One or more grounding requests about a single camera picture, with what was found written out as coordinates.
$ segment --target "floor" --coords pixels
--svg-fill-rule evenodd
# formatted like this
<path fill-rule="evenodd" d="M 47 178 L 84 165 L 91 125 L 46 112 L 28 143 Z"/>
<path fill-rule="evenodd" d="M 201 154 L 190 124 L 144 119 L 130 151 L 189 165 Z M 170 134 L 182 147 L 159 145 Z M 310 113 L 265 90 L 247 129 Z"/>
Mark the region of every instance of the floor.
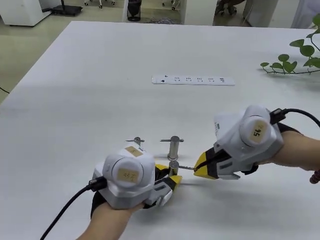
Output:
<path fill-rule="evenodd" d="M 50 15 L 35 27 L 19 27 L 4 25 L 0 19 L 0 87 L 10 92 L 29 71 L 33 64 L 46 51 L 56 37 L 64 30 L 70 21 L 98 21 L 121 22 L 124 0 L 117 0 L 115 7 L 111 2 L 104 1 L 99 9 L 99 1 L 93 0 L 89 6 L 83 1 L 65 0 L 66 5 L 83 6 L 84 9 L 77 17 L 63 17 Z M 172 11 L 170 0 L 165 0 L 162 7 L 161 0 L 142 1 L 141 22 L 151 19 L 170 18 L 175 23 L 180 22 L 179 11 Z M 248 26 L 242 18 L 245 4 L 238 5 L 236 16 L 216 16 L 213 25 L 217 26 Z M 0 103 L 7 97 L 7 93 L 0 90 Z"/>

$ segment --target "power outlet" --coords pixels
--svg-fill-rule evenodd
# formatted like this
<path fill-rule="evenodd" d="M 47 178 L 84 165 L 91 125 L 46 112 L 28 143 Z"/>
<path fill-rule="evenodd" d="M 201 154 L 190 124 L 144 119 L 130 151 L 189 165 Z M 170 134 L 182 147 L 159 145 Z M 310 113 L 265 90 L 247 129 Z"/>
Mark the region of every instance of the power outlet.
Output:
<path fill-rule="evenodd" d="M 219 76 L 174 76 L 174 75 L 154 75 L 153 84 L 187 84 L 187 85 L 215 85 L 234 86 L 235 81 L 229 77 Z"/>

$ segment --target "plant leaf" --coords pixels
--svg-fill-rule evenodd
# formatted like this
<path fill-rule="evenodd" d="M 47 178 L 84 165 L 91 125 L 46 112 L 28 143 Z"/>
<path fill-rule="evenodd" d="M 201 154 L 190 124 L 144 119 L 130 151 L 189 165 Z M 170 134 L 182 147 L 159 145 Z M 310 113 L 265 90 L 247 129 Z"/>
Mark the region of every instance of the plant leaf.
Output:
<path fill-rule="evenodd" d="M 300 53 L 305 57 L 311 57 L 315 53 L 315 48 L 311 45 L 300 47 Z"/>
<path fill-rule="evenodd" d="M 308 36 L 306 36 L 306 38 L 307 39 L 311 39 L 316 34 L 320 34 L 320 30 L 319 29 L 315 30 L 315 32 L 313 32 L 313 33 L 310 33 Z"/>
<path fill-rule="evenodd" d="M 284 69 L 281 65 L 281 63 L 279 62 L 274 62 L 272 65 L 271 65 L 272 68 L 274 69 Z"/>
<path fill-rule="evenodd" d="M 315 66 L 316 68 L 320 69 L 320 58 L 313 57 L 309 61 L 312 66 Z"/>
<path fill-rule="evenodd" d="M 278 59 L 279 59 L 280 62 L 286 62 L 286 61 L 289 60 L 289 58 L 290 57 L 289 57 L 288 54 L 281 54 L 281 55 L 278 56 Z"/>
<path fill-rule="evenodd" d="M 303 66 L 304 66 L 304 67 L 312 67 L 313 65 L 312 65 L 311 59 L 309 59 L 308 61 L 306 61 Z"/>
<path fill-rule="evenodd" d="M 298 39 L 290 43 L 291 47 L 301 48 L 305 43 L 304 39 Z"/>
<path fill-rule="evenodd" d="M 260 64 L 260 66 L 264 68 L 264 67 L 268 66 L 269 64 L 270 63 L 268 63 L 268 62 L 263 62 L 263 63 Z"/>
<path fill-rule="evenodd" d="M 295 66 L 291 64 L 288 61 L 283 62 L 283 68 L 286 70 L 288 73 L 291 73 L 293 70 L 295 70 Z"/>
<path fill-rule="evenodd" d="M 312 22 L 317 26 L 320 25 L 320 14 L 319 13 L 313 18 Z"/>
<path fill-rule="evenodd" d="M 293 63 L 291 63 L 291 65 L 293 66 L 293 70 L 296 69 L 297 65 L 298 65 L 298 62 L 297 61 L 294 61 Z"/>

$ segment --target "plant stem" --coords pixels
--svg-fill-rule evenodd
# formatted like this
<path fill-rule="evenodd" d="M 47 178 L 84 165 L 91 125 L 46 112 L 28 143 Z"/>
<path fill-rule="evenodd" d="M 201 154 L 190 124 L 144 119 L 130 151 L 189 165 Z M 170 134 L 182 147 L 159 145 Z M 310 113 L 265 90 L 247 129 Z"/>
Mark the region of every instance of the plant stem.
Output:
<path fill-rule="evenodd" d="M 267 71 L 265 70 L 268 74 L 291 74 L 291 75 L 295 75 L 295 74 L 311 74 L 311 73 L 316 73 L 316 72 L 320 72 L 320 69 L 319 70 L 314 70 L 314 71 L 302 71 L 302 72 L 289 72 L 289 73 L 283 73 L 283 72 L 280 72 L 280 71 Z"/>
<path fill-rule="evenodd" d="M 313 41 L 312 37 L 310 38 L 310 40 L 311 40 L 311 43 L 313 44 L 313 46 L 315 46 L 315 48 L 316 48 L 316 49 L 318 49 L 318 51 L 320 52 L 320 49 L 317 47 L 317 45 L 315 45 L 315 43 L 314 43 L 314 41 Z"/>

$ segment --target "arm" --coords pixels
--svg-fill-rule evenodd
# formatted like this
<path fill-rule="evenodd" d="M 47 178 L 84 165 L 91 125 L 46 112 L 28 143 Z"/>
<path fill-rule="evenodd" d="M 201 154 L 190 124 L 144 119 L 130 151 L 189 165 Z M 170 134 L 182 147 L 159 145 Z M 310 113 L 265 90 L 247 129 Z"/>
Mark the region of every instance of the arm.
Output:
<path fill-rule="evenodd" d="M 320 170 L 320 140 L 295 131 L 282 133 L 284 146 L 268 163 L 286 167 L 300 167 L 307 171 Z"/>
<path fill-rule="evenodd" d="M 106 202 L 101 204 L 94 210 L 88 228 L 77 240 L 118 240 L 132 213 L 142 207 L 141 204 L 132 209 L 114 210 Z"/>

